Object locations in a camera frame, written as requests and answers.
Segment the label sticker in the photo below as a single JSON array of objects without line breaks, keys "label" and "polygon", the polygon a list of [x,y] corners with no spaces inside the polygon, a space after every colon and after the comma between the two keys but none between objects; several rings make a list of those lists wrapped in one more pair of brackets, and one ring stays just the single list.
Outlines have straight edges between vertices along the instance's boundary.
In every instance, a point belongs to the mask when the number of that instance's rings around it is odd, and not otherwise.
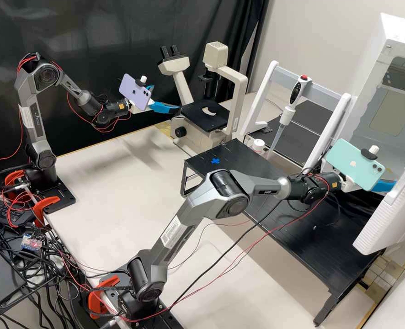
[{"label": "label sticker", "polygon": [[33,128],[33,120],[32,120],[32,115],[30,114],[30,109],[28,107],[22,107],[22,106],[20,106],[20,104],[18,104],[18,108],[20,109],[23,125],[27,129]]},{"label": "label sticker", "polygon": [[172,219],[161,235],[161,242],[163,242],[166,248],[172,249],[181,238],[186,228],[187,226],[181,224],[179,218],[175,215],[174,219]]}]

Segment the black backdrop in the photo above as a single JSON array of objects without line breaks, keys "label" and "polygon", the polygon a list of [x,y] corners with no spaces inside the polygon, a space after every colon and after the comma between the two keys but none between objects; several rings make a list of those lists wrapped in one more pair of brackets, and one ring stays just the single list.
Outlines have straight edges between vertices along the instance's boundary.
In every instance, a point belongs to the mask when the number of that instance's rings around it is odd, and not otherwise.
[{"label": "black backdrop", "polygon": [[[161,45],[178,45],[190,57],[185,71],[192,95],[200,99],[204,46],[221,41],[229,47],[229,65],[240,59],[264,0],[0,0],[0,157],[19,142],[15,67],[27,52],[39,51],[56,61],[83,89],[120,98],[118,80],[124,73],[146,75],[154,84],[153,98],[179,104],[172,77],[161,75]],[[218,101],[231,96],[221,81]],[[64,154],[105,139],[164,121],[167,115],[146,113],[119,122],[112,133],[100,134],[68,108],[65,90],[50,88],[38,95],[48,141]],[[0,169],[24,163],[23,148]]]}]

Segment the red bracket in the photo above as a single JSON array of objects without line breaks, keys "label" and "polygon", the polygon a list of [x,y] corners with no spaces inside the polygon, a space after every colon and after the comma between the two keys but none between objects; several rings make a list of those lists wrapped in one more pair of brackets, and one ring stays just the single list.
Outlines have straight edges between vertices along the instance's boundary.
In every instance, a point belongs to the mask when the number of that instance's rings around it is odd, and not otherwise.
[{"label": "red bracket", "polygon": [[[120,282],[120,279],[117,275],[110,277],[99,283],[96,288],[100,287],[113,287]],[[94,313],[105,314],[108,312],[107,307],[101,302],[101,291],[92,291],[88,295],[88,308]],[[90,314],[90,317],[93,320],[97,320],[99,317],[97,315]]]},{"label": "red bracket", "polygon": [[38,219],[35,219],[36,227],[42,227],[44,223],[43,209],[48,205],[59,202],[60,198],[58,196],[49,196],[45,199],[39,201],[35,206],[33,206],[33,212]]},{"label": "red bracket", "polygon": [[[5,185],[11,185],[15,183],[15,180],[18,178],[24,177],[24,170],[15,170],[11,173],[9,173],[6,177],[5,177]],[[7,197],[11,200],[14,200],[17,196],[17,193],[15,192],[9,192],[7,193]]]}]

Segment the gray robotic arm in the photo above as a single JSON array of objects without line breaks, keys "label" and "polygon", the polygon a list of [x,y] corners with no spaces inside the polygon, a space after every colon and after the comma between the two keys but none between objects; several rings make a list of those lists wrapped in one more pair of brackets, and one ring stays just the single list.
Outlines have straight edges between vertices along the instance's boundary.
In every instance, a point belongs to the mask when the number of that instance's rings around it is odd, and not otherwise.
[{"label": "gray robotic arm", "polygon": [[235,170],[208,173],[184,201],[152,249],[144,249],[128,263],[133,290],[122,295],[126,309],[137,302],[153,302],[167,281],[167,266],[204,217],[216,220],[243,212],[256,196],[274,195],[283,200],[311,204],[328,191],[341,189],[335,173],[281,177],[277,180],[248,176]]},{"label": "gray robotic arm", "polygon": [[107,124],[115,117],[128,114],[130,109],[125,100],[101,104],[88,90],[79,88],[55,62],[46,60],[38,52],[26,55],[19,64],[14,87],[27,132],[26,153],[35,167],[28,176],[32,185],[40,189],[54,184],[57,176],[56,156],[46,138],[37,95],[57,85],[63,86],[75,98],[76,104],[93,117],[94,123]]}]

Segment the small white bottle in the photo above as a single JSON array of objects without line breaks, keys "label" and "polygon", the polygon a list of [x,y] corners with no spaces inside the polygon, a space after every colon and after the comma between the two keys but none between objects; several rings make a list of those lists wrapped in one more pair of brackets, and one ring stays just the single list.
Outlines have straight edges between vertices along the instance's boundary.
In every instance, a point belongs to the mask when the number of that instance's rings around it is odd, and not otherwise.
[{"label": "small white bottle", "polygon": [[255,139],[251,146],[251,149],[259,155],[264,155],[264,153],[265,153],[265,151],[263,149],[264,147],[265,147],[265,142],[262,139]]}]

